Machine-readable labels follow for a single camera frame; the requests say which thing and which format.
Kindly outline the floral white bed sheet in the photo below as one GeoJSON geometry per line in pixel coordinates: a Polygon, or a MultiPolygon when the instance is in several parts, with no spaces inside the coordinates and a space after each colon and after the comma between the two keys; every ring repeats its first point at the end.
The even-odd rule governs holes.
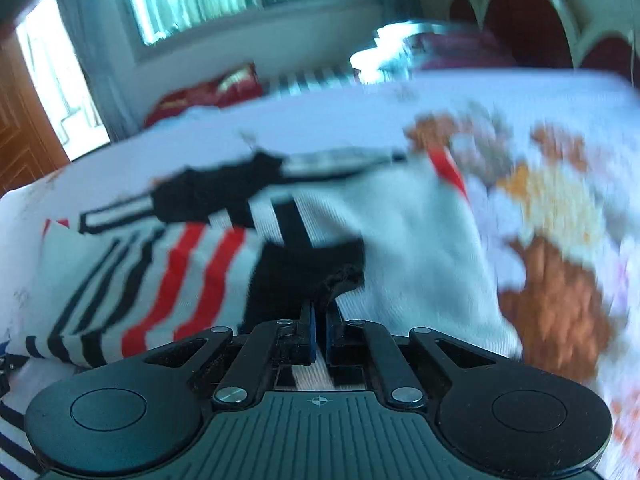
{"type": "Polygon", "coordinates": [[[6,479],[634,479],[639,93],[197,106],[1,201],[6,479]]]}

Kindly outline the striped cushion bench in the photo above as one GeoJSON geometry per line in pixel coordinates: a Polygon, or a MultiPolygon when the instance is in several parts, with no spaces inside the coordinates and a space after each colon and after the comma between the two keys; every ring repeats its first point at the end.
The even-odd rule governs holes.
{"type": "Polygon", "coordinates": [[[260,78],[259,82],[265,96],[299,96],[306,92],[359,84],[354,72],[343,66],[300,70],[271,78],[260,78]]]}

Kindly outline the brown wooden door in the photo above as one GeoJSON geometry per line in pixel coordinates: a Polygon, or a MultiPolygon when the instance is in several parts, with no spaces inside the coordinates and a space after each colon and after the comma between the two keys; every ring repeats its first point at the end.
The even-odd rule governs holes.
{"type": "Polygon", "coordinates": [[[14,30],[1,31],[1,195],[70,163],[26,66],[14,30]]]}

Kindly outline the striped knit children's sweater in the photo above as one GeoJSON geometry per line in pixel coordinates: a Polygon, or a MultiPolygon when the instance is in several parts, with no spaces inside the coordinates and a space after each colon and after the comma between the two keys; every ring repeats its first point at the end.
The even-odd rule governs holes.
{"type": "Polygon", "coordinates": [[[258,152],[93,210],[3,217],[1,351],[18,371],[1,398],[2,477],[39,474],[24,414],[44,387],[331,302],[398,336],[521,350],[444,148],[258,152]]]}

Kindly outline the folded maroon quilt pile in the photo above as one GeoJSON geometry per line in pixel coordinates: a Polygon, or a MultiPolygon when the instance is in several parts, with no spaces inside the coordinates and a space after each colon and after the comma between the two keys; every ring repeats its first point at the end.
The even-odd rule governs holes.
{"type": "Polygon", "coordinates": [[[378,28],[374,45],[349,64],[363,84],[410,79],[427,70],[510,68],[514,57],[491,32],[463,22],[405,21],[378,28]]]}

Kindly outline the red gold pillow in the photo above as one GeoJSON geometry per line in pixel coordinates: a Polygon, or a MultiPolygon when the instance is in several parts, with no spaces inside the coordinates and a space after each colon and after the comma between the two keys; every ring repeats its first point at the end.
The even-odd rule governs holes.
{"type": "Polygon", "coordinates": [[[253,62],[243,63],[214,79],[163,96],[145,117],[143,127],[177,117],[191,107],[226,108],[261,98],[264,88],[253,62]]]}

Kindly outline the grey curtain left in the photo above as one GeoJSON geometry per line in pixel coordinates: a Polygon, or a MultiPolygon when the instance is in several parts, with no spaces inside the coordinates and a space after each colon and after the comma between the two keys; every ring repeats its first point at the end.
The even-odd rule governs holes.
{"type": "Polygon", "coordinates": [[[110,141],[131,138],[139,128],[108,58],[108,35],[99,0],[56,0],[56,4],[110,141]]]}

